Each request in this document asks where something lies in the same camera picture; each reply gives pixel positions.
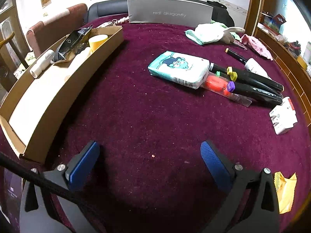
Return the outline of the gold foil snack packet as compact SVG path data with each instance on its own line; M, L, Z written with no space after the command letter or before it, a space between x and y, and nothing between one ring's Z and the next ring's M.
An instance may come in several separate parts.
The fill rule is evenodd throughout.
M294 203L295 188L297 184L296 173L290 178L285 178L280 171L275 172L274 184L277 192L279 213L285 214L290 212Z

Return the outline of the black marker purple cap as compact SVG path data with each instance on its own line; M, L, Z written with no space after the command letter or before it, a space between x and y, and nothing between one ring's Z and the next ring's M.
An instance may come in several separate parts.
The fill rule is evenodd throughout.
M266 90L238 82L229 81L227 84L227 90L231 93L250 97L258 102L265 102L270 105L277 106L283 103L283 97L279 94L274 94Z

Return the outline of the black marker green cap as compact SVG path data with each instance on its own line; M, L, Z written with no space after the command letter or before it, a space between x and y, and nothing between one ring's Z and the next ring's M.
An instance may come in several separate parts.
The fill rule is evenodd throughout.
M212 73L221 72L235 83L249 85L283 98L281 94L284 91L283 85L267 77L231 66L224 68L215 63L210 64L209 71Z

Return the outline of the white tube bottle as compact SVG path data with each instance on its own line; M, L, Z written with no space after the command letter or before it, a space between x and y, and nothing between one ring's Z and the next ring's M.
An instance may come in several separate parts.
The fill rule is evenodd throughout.
M41 56L36 63L30 69L30 74L33 78L38 78L39 75L51 64L53 60L55 52L53 50L47 50L43 56Z

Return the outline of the teal cartoon tissue pack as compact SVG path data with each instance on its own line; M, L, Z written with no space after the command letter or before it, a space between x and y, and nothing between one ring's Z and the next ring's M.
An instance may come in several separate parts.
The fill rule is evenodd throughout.
M207 78L209 67L207 59L166 51L149 64L148 70L152 76L196 90Z

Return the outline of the black snack bag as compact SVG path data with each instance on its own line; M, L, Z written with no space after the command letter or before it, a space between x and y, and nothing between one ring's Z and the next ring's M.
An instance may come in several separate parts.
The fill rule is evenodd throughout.
M82 52L88 46L92 28L93 25L90 25L70 33L56 49L53 64L69 62Z

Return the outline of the yellow lidded cup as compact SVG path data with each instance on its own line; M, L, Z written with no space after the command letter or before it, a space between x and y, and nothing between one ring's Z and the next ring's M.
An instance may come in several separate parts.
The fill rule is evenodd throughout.
M96 35L89 38L89 46L91 52L95 52L104 42L108 40L108 36L106 34Z

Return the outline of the black marker yellow cap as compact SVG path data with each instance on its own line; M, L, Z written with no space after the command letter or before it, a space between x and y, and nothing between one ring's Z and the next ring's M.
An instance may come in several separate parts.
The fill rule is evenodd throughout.
M234 82L254 86L274 94L280 94L284 91L284 86L282 84L246 70L240 70L229 66L226 69L226 73Z

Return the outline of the small white red-label bottle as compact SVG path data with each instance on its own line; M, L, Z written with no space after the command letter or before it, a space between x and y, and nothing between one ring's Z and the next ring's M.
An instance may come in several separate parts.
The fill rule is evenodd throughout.
M75 71L89 58L92 54L91 48L86 47L82 52L76 55L76 57L72 60L69 68L67 69L65 81L67 81Z

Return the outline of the white red-label pill bottle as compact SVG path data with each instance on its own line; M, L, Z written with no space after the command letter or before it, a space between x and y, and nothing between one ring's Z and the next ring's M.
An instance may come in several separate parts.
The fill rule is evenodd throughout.
M290 99L290 97L284 97L283 103L281 104L283 109L287 109L288 111L295 111L294 105Z

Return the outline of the brown cardboard tray box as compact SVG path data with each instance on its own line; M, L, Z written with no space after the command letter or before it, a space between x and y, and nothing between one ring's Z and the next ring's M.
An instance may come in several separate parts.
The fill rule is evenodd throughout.
M27 69L1 105L1 128L18 159L44 163L58 129L81 90L123 42L121 26L95 28L109 38L83 63L50 65L38 78Z

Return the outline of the white green-label bottle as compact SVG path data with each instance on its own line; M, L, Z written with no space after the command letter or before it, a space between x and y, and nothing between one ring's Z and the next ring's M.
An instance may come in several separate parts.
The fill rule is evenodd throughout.
M268 73L260 66L260 64L253 58L248 59L245 64L245 69L254 74L260 75L270 79Z

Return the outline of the black marker orange caps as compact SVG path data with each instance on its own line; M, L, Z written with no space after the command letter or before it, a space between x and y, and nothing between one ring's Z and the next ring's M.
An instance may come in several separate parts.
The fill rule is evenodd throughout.
M225 53L228 54L229 56L233 57L237 61L240 61L244 65L246 65L246 62L248 61L247 59L245 59L244 57L240 56L239 54L237 54L233 50L230 50L229 48L226 48Z

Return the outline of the pink floral cloth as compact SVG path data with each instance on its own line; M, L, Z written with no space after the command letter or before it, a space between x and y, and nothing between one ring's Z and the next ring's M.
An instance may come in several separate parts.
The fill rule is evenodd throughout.
M264 44L257 39L254 36L249 36L247 34L244 34L241 37L240 42L244 45L248 45L250 48L252 48L258 55L269 59L269 60L273 60L273 57L270 53L270 51L264 46Z

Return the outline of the green cloth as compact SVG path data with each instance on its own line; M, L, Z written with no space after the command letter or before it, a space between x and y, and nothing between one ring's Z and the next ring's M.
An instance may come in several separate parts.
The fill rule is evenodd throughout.
M230 29L229 33L231 34L231 36L237 40L237 41L240 41L240 36L238 35L239 33L242 33L244 34L245 32L245 29L242 28L242 27L238 27L238 26L231 26L231 27L228 27L226 26L224 23L220 23L220 22L217 22L217 21L214 21L214 20L211 20L211 24L214 24L216 23L218 26L221 26L222 28L225 29L225 33L224 35L227 36L227 32L226 32L226 29Z

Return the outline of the white teal-cuff glove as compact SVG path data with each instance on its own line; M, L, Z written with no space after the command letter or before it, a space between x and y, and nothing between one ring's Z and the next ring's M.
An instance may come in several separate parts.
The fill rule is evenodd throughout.
M196 42L199 45L206 45L222 41L226 44L234 42L235 38L232 33L244 33L242 27L224 27L224 24L219 22L209 24L199 24L195 30L186 30L186 37Z

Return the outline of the maroon upholstered chair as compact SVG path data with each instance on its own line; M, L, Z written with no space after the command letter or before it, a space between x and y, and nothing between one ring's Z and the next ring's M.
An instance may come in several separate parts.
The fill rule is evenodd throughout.
M26 34L26 40L38 58L55 42L84 24L87 5L80 3L66 8L51 18L39 21Z

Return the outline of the wooden brick-pattern counter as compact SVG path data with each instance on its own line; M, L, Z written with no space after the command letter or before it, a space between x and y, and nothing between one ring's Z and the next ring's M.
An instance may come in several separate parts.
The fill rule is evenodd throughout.
M268 0L249 0L249 7L245 21L247 34L253 35L272 52L273 60L290 82L290 88L294 92L310 128L310 77L303 70L297 59L271 35L258 27L259 14L263 11L264 4Z

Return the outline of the grey shoe box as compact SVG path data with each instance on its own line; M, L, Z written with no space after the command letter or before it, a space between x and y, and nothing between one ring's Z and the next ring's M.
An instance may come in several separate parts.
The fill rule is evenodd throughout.
M186 0L128 0L130 23L197 27L210 23L213 7Z

